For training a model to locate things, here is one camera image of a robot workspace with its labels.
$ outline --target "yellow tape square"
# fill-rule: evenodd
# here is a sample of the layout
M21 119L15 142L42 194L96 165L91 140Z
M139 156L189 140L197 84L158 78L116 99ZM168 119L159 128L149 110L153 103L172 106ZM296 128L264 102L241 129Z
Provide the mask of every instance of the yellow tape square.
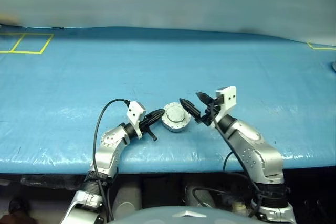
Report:
M15 43L15 45L12 47L12 49L10 51L0 51L0 54L42 54L44 52L44 50L46 49L46 47L48 46L48 44L50 43L50 41L53 39L54 34L41 34L41 33L0 33L0 35L16 35L16 36L20 36L20 38L17 40L17 42ZM18 45L20 44L20 42L26 37L26 36L30 36L30 35L45 35L45 36L49 36L48 40L45 42L45 44L43 45L42 49L40 51L16 51L15 49L18 47Z
M307 45L314 50L336 50L336 47L330 46L330 47L316 47L311 42L307 42Z

